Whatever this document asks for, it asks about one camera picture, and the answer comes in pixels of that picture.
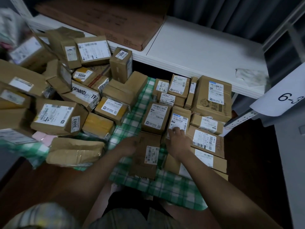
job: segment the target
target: person's right hand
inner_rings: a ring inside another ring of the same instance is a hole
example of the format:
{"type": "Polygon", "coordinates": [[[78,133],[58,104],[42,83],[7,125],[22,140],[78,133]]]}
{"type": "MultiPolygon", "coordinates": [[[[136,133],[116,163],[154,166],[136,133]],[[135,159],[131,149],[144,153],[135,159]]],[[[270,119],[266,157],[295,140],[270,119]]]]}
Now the person's right hand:
{"type": "Polygon", "coordinates": [[[190,139],[179,127],[174,127],[173,130],[168,129],[168,134],[170,135],[170,140],[165,142],[167,151],[181,162],[191,151],[190,139]]]}

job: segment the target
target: wooden floor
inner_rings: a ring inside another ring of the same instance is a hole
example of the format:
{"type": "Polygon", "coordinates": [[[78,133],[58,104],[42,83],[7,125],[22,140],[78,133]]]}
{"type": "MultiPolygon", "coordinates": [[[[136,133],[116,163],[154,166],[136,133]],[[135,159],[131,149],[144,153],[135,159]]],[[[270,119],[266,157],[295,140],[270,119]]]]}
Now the wooden floor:
{"type": "MultiPolygon", "coordinates": [[[[225,137],[225,157],[229,181],[249,196],[284,228],[292,228],[281,160],[274,128],[264,128],[260,120],[249,120],[225,137]]],[[[0,228],[17,213],[48,201],[63,184],[80,171],[43,164],[36,170],[24,162],[0,191],[0,228]]],[[[111,183],[101,192],[89,218],[101,215],[111,183]]],[[[189,228],[219,228],[209,210],[191,211],[177,206],[166,210],[189,228]]]]}

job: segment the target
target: white shelf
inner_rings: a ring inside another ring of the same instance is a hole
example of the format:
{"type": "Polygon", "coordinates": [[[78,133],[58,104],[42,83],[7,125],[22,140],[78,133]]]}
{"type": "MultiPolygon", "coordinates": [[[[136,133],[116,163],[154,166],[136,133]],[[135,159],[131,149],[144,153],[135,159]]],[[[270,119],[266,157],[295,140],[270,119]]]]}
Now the white shelf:
{"type": "MultiPolygon", "coordinates": [[[[43,15],[28,19],[28,24],[41,31],[61,26],[79,30],[43,15]]],[[[117,46],[124,47],[108,43],[112,52],[117,46]]],[[[265,93],[264,86],[250,88],[235,77],[237,68],[268,73],[262,45],[247,39],[168,17],[143,51],[130,50],[134,60],[179,75],[222,80],[232,84],[233,92],[255,99],[265,93]]]]}

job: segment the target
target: checkered tablecloth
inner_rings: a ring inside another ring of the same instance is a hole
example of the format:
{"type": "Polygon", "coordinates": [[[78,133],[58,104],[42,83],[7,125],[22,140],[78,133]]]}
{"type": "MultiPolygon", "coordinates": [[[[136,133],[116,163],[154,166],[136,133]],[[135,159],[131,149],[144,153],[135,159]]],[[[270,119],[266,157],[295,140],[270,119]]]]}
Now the checkered tablecloth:
{"type": "MultiPolygon", "coordinates": [[[[135,107],[132,109],[131,113],[127,115],[123,124],[121,126],[116,126],[115,131],[109,140],[108,150],[112,150],[123,138],[138,135],[141,130],[142,118],[152,95],[154,84],[155,79],[148,78],[147,85],[142,90],[135,107]]],[[[80,133],[76,138],[94,140],[83,133],[80,133]]],[[[8,145],[3,141],[0,142],[0,146],[3,144],[6,145],[10,151],[28,158],[34,167],[40,165],[48,154],[48,148],[40,143],[13,146],[12,144],[8,145]]],[[[207,208],[205,201],[192,180],[161,170],[166,154],[166,149],[160,148],[155,181],[128,176],[132,159],[127,157],[120,160],[120,163],[114,168],[109,179],[115,183],[126,185],[150,195],[163,198],[178,206],[196,210],[204,210],[207,208]]]]}

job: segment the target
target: hand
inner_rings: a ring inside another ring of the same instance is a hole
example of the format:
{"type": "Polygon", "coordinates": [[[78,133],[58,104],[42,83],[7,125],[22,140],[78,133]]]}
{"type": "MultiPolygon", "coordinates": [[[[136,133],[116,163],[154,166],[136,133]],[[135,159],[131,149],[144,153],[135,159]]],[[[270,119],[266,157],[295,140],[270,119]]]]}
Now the hand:
{"type": "Polygon", "coordinates": [[[179,127],[174,127],[173,130],[168,129],[168,134],[170,135],[170,140],[165,142],[167,151],[181,162],[191,151],[190,139],[179,127]]]}
{"type": "Polygon", "coordinates": [[[128,157],[135,153],[137,149],[138,138],[135,136],[126,137],[114,148],[122,157],[128,157]]]}

